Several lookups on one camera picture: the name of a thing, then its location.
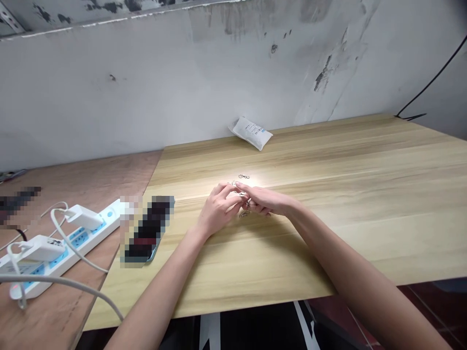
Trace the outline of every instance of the plywood table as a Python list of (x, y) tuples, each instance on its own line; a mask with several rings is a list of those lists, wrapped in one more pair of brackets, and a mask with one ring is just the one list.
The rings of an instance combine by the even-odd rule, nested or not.
[[(218, 182), (295, 196), (396, 284), (467, 274), (467, 142), (388, 116), (273, 131), (262, 152), (232, 137), (167, 147), (145, 196), (174, 195), (151, 265), (120, 267), (102, 287), (126, 314), (172, 254)], [(236, 218), (208, 240), (174, 317), (298, 299), (334, 289), (280, 216)], [(97, 300), (85, 330), (117, 326)]]
[[(10, 224), (19, 225), (22, 229), (31, 226), (26, 232), (29, 238), (38, 234), (48, 236), (54, 230), (50, 216), (44, 216), (37, 223), (32, 219), (58, 201), (66, 201), (70, 206), (81, 204), (97, 212), (120, 197), (136, 201), (137, 196), (144, 193), (160, 154), (139, 153), (30, 170), (0, 185), (2, 196), (12, 196), (21, 187), (42, 187), (40, 196), (13, 216)], [(62, 227), (65, 232), (74, 230), (68, 223)], [(0, 246), (16, 235), (16, 231), (0, 230)], [(119, 242), (120, 229), (117, 229), (86, 256), (107, 269)], [(63, 277), (99, 289), (105, 274), (78, 262)], [(39, 297), (28, 300), (28, 308), (22, 311), (17, 302), (10, 299), (9, 288), (9, 283), (0, 285), (0, 349), (74, 348), (94, 296), (54, 284)]]

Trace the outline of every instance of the power strip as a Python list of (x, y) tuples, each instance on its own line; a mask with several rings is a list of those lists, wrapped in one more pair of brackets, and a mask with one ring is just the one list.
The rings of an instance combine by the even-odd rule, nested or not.
[[(107, 208), (99, 213), (104, 223), (95, 230), (88, 230), (80, 227), (72, 232), (68, 239), (73, 246), (83, 255), (86, 255), (104, 238), (109, 236), (118, 226), (120, 226), (120, 214), (123, 212), (124, 204), (117, 199)], [(67, 245), (65, 252), (51, 262), (42, 262), (39, 266), (21, 270), (21, 274), (44, 275), (60, 277), (70, 267), (76, 264), (80, 258)], [(52, 284), (47, 282), (25, 282), (24, 288), (26, 298), (36, 298), (40, 296)], [(12, 283), (10, 287), (11, 299), (21, 299), (21, 288), (18, 283)]]

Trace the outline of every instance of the forearm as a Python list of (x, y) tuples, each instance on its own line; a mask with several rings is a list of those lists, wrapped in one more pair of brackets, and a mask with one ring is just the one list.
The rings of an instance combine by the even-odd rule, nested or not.
[(188, 230), (173, 254), (131, 308), (106, 349), (157, 349), (205, 236)]
[(349, 308), (380, 343), (390, 349), (449, 349), (396, 286), (316, 215), (298, 202), (286, 215)]

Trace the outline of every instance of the light wood grain tabletop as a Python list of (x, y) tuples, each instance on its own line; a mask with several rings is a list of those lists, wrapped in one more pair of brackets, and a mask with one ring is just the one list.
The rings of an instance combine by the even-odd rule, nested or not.
[[(389, 115), (272, 131), (262, 152), (236, 137), (167, 147), (145, 191), (175, 196), (154, 261), (102, 287), (126, 314), (195, 223), (211, 189), (243, 180), (300, 199), (396, 284), (467, 275), (467, 142)], [(284, 217), (235, 218), (208, 240), (174, 317), (335, 293)], [(97, 300), (85, 330), (117, 326)]]

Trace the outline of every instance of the plastic bag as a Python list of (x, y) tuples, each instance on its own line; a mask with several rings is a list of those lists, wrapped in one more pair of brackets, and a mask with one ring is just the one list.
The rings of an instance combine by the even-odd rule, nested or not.
[(235, 123), (229, 126), (229, 130), (241, 139), (251, 143), (260, 151), (272, 136), (269, 131), (253, 122), (250, 122), (245, 117), (239, 118)]

